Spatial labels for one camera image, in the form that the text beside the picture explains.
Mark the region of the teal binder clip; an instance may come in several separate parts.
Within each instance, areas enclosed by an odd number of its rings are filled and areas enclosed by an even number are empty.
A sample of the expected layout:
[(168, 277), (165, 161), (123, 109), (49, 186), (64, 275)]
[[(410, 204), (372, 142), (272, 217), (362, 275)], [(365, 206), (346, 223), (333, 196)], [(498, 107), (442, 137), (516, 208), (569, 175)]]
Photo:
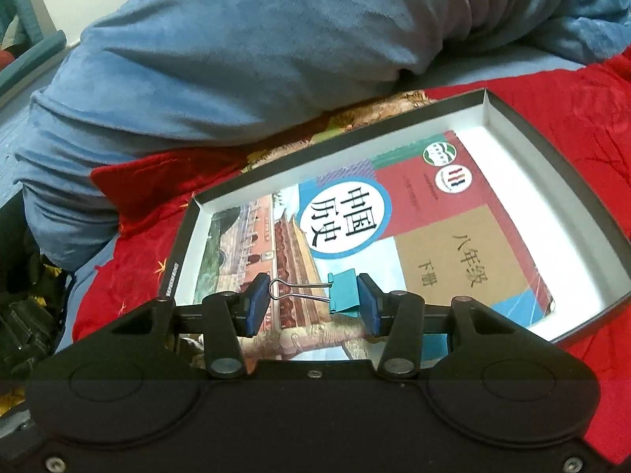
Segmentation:
[(325, 282), (290, 283), (275, 277), (269, 282), (269, 297), (275, 301), (297, 298), (324, 302), (332, 315), (358, 318), (360, 314), (357, 275), (354, 269), (327, 275)]

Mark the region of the Chinese history textbook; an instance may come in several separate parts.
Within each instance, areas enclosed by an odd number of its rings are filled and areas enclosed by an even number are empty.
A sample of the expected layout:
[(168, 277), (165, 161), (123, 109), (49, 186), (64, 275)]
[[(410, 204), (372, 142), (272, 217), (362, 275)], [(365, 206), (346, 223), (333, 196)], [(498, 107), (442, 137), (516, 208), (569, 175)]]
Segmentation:
[[(552, 297), (487, 178), (453, 132), (314, 177), (286, 177), (209, 214), (195, 292), (243, 292), (260, 272), (319, 283), (354, 269), (384, 292), (446, 305), (474, 297), (521, 326), (541, 321)], [(360, 319), (324, 302), (271, 300), (245, 357), (365, 359)]]

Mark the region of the blue plush blanket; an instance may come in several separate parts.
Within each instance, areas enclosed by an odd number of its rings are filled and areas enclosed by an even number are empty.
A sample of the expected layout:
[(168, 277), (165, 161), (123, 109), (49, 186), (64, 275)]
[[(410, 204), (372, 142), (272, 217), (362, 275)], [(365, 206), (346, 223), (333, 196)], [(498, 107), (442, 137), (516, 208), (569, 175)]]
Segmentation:
[(16, 149), (42, 252), (77, 272), (119, 217), (91, 172), (178, 146), (241, 145), (383, 96), (592, 64), (630, 43), (630, 0), (129, 0), (30, 99)]

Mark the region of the black shallow cardboard box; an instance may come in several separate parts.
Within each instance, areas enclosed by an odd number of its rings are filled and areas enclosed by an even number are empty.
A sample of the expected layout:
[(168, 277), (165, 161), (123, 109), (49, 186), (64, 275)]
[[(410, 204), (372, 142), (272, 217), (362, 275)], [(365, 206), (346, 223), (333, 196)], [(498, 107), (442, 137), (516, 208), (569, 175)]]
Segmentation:
[(230, 182), (194, 195), (166, 264), (161, 295), (195, 292), (209, 214), (286, 177), (314, 177), (453, 132), (502, 203), (549, 290), (541, 321), (523, 326), (565, 345), (630, 298), (630, 244), (577, 170), (520, 114), (487, 90), (451, 97), (351, 131), (331, 131), (257, 160)]

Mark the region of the red embroidered quilt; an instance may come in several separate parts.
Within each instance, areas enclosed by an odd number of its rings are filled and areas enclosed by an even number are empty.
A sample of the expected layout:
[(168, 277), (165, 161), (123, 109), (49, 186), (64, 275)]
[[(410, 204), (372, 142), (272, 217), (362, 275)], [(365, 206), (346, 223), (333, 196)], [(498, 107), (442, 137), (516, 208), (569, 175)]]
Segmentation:
[[(542, 132), (588, 182), (623, 231), (630, 229), (630, 54), (577, 71), (555, 69), (467, 84), (442, 82), (430, 95), (446, 98), (488, 88)], [(346, 112), (325, 114), (261, 142), (234, 147), (170, 149), (114, 167), (92, 182), (120, 214), (113, 258), (97, 268), (82, 297), (72, 338), (83, 339), (150, 300), (165, 280), (159, 261), (175, 239), (194, 192), (238, 175), (265, 154), (305, 145), (341, 127)], [(592, 367), (601, 402), (587, 441), (605, 457), (630, 455), (630, 306), (604, 316), (566, 351)]]

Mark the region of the black clothing pile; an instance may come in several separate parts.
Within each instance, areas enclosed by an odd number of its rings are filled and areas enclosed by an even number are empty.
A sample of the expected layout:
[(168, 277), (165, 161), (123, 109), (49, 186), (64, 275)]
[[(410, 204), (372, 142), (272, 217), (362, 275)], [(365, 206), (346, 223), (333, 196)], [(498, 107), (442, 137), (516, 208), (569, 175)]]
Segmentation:
[(61, 342), (72, 277), (36, 244), (22, 194), (1, 206), (1, 380), (21, 381)]

